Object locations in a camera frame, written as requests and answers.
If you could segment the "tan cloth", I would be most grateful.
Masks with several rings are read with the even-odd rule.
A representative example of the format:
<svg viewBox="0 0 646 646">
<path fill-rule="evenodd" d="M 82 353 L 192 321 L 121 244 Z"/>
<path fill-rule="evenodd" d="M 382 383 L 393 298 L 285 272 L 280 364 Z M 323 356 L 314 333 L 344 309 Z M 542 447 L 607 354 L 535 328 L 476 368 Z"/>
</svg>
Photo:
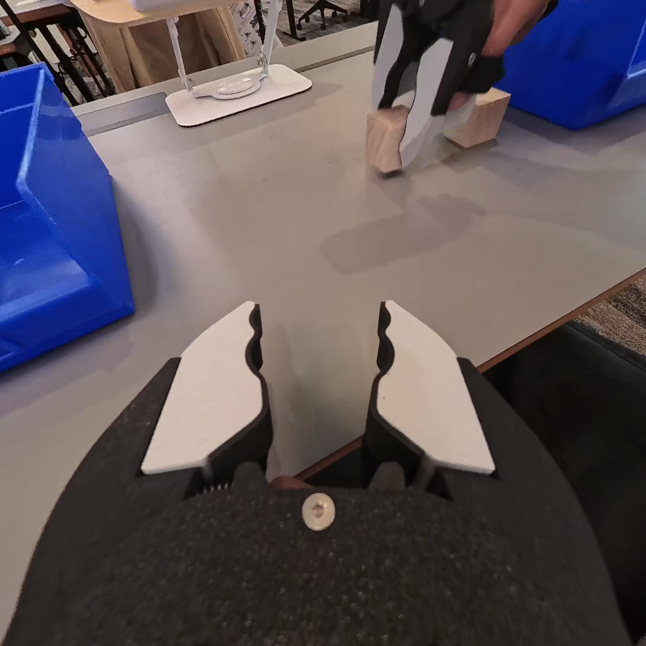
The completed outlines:
<svg viewBox="0 0 646 646">
<path fill-rule="evenodd" d="M 118 27 L 80 12 L 117 93 L 179 77 L 165 21 Z M 176 23 L 186 72 L 246 59 L 229 6 L 182 15 Z"/>
</svg>

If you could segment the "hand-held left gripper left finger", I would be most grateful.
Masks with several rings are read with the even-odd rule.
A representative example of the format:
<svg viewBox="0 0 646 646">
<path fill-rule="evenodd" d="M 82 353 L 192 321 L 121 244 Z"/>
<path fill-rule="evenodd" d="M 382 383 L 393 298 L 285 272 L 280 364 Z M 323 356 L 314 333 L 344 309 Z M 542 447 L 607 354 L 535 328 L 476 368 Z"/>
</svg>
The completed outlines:
<svg viewBox="0 0 646 646">
<path fill-rule="evenodd" d="M 273 425 L 261 338 L 260 306 L 247 301 L 182 352 L 142 473 L 234 475 L 245 462 L 267 471 Z"/>
</svg>

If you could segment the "wooden cube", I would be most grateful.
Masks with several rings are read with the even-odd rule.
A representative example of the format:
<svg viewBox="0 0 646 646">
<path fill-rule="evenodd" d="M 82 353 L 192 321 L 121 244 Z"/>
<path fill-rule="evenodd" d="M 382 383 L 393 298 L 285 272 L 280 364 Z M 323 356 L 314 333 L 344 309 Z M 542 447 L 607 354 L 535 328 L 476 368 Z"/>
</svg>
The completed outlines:
<svg viewBox="0 0 646 646">
<path fill-rule="evenodd" d="M 402 170 L 400 143 L 406 130 L 409 108 L 396 105 L 378 109 L 367 116 L 366 162 L 367 166 L 384 175 Z"/>
<path fill-rule="evenodd" d="M 495 87 L 476 94 L 468 118 L 444 132 L 444 137 L 463 149 L 487 143 L 496 138 L 505 116 L 511 94 Z"/>
</svg>

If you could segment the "white printed bag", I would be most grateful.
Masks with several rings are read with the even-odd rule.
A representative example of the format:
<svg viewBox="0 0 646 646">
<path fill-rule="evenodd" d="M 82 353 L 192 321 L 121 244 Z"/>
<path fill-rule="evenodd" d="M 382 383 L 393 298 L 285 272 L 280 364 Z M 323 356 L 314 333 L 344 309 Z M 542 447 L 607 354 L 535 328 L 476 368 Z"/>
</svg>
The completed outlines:
<svg viewBox="0 0 646 646">
<path fill-rule="evenodd" d="M 255 58 L 262 50 L 271 1 L 238 1 L 229 5 L 229 9 L 246 57 Z"/>
</svg>

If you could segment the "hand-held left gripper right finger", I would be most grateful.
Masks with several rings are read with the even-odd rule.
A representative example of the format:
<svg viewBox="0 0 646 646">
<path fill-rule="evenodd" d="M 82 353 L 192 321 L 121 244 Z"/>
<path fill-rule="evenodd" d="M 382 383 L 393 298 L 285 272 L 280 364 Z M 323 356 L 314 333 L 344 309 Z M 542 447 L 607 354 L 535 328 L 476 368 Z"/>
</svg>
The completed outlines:
<svg viewBox="0 0 646 646">
<path fill-rule="evenodd" d="M 428 486 L 440 468 L 493 475 L 494 458 L 456 352 L 393 300 L 380 304 L 377 336 L 365 486 L 384 463 L 400 466 L 405 486 Z"/>
</svg>

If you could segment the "wooden top desk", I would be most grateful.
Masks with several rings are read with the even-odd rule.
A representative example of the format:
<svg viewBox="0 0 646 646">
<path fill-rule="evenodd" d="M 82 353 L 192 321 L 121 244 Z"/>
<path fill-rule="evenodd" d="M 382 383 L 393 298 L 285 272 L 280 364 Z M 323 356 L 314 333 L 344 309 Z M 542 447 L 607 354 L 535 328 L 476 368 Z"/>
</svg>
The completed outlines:
<svg viewBox="0 0 646 646">
<path fill-rule="evenodd" d="M 88 24 L 71 1 L 2 1 L 1 72 L 37 63 L 73 107 L 116 94 Z"/>
</svg>

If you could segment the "person's right hand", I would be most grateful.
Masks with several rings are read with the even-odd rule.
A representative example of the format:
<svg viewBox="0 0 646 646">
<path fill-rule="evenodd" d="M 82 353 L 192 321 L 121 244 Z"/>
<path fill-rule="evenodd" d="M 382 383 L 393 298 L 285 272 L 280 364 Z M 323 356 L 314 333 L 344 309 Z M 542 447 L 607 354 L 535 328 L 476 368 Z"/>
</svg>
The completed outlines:
<svg viewBox="0 0 646 646">
<path fill-rule="evenodd" d="M 545 13 L 550 1 L 494 1 L 494 21 L 482 55 L 502 56 L 522 39 Z"/>
</svg>

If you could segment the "person's black pants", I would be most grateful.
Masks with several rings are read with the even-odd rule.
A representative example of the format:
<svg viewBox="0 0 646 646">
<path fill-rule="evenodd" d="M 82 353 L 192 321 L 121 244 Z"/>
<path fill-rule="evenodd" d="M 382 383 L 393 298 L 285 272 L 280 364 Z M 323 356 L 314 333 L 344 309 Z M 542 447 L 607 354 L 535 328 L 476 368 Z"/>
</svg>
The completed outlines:
<svg viewBox="0 0 646 646">
<path fill-rule="evenodd" d="M 362 492 L 334 645 L 637 645 L 645 638 L 645 358 L 566 324 L 478 374 L 496 469 Z"/>
</svg>

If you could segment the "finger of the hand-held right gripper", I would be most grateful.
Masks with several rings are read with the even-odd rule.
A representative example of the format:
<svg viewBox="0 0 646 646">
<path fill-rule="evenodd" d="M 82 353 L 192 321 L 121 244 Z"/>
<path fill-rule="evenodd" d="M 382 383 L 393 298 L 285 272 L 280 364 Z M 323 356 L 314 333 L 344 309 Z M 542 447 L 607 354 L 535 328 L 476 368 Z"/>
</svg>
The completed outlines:
<svg viewBox="0 0 646 646">
<path fill-rule="evenodd" d="M 402 168 L 410 166 L 418 153 L 442 131 L 444 115 L 433 116 L 432 108 L 452 49 L 453 42 L 441 37 L 421 57 L 415 96 L 400 141 Z"/>
<path fill-rule="evenodd" d="M 402 11 L 399 7 L 391 7 L 387 20 L 379 21 L 384 25 L 379 47 L 375 48 L 373 75 L 373 109 L 379 109 L 386 95 L 386 83 L 391 69 L 397 62 L 403 44 L 404 30 Z"/>
</svg>

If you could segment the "white document stand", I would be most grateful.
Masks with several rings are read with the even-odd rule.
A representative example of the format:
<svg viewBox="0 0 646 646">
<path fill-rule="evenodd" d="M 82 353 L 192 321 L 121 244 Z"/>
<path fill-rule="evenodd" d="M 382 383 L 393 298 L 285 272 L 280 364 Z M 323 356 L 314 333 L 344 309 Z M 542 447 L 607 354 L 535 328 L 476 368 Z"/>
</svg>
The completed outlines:
<svg viewBox="0 0 646 646">
<path fill-rule="evenodd" d="M 166 97 L 166 104 L 181 127 L 196 127 L 224 117 L 305 93 L 312 81 L 284 65 L 270 64 L 282 1 L 271 1 L 265 23 L 265 37 L 257 69 L 196 85 L 185 70 L 176 27 L 179 18 L 171 16 L 171 7 L 187 1 L 130 1 L 134 10 L 150 13 L 160 10 L 166 17 L 174 57 L 183 89 Z"/>
</svg>

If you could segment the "black office chair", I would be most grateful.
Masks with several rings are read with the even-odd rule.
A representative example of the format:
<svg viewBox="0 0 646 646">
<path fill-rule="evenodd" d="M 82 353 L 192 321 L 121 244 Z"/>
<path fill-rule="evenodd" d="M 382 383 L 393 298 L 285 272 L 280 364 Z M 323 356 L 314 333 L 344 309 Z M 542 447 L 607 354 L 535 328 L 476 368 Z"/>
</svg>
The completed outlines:
<svg viewBox="0 0 646 646">
<path fill-rule="evenodd" d="M 360 1 L 294 1 L 293 5 L 298 33 L 327 33 L 337 27 L 354 27 L 366 20 L 360 12 Z"/>
</svg>

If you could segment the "blue plastic bin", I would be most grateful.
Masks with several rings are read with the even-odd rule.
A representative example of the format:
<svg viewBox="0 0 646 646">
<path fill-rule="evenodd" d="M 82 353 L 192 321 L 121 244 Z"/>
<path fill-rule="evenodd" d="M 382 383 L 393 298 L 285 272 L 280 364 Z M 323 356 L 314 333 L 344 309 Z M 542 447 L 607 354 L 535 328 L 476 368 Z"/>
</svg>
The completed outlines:
<svg viewBox="0 0 646 646">
<path fill-rule="evenodd" d="M 1 73 L 1 372 L 134 311 L 107 167 L 45 64 Z"/>
<path fill-rule="evenodd" d="M 577 131 L 645 104 L 645 2 L 559 1 L 508 48 L 510 106 Z"/>
</svg>

